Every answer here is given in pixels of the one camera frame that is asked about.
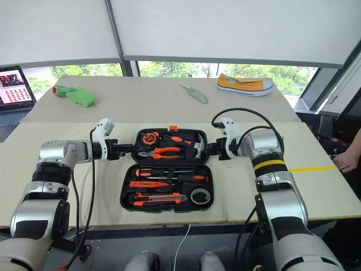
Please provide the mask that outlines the bare person hand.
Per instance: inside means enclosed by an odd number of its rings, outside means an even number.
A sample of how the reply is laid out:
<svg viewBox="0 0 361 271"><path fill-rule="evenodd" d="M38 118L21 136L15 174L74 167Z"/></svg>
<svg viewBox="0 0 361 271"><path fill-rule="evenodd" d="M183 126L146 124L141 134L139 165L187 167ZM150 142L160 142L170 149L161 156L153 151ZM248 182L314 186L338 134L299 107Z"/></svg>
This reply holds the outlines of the bare person hand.
<svg viewBox="0 0 361 271"><path fill-rule="evenodd" d="M333 159L333 162L342 173L347 173L357 168L359 163L359 156L352 152L346 151L337 155Z"/></svg>

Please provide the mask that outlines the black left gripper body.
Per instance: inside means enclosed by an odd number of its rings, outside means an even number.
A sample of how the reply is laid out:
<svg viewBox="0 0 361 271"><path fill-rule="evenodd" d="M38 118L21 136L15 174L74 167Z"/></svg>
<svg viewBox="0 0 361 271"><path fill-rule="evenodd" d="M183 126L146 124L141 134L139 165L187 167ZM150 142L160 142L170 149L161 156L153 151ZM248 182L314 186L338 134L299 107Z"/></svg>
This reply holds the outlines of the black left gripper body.
<svg viewBox="0 0 361 271"><path fill-rule="evenodd" d="M121 145L118 145L117 139L106 139L107 146L107 160L119 160L121 157L124 157L126 154L122 151Z"/></svg>

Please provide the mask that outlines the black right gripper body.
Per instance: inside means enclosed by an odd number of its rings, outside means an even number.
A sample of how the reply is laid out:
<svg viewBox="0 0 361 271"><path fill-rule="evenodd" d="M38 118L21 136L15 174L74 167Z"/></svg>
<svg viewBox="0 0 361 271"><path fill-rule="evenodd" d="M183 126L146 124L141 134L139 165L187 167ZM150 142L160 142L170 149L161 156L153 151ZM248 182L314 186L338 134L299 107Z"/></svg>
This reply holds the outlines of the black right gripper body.
<svg viewBox="0 0 361 271"><path fill-rule="evenodd" d="M217 144L217 153L219 155L219 160L228 160L229 156L227 154L227 145L226 145L227 138L218 138L216 140Z"/></svg>

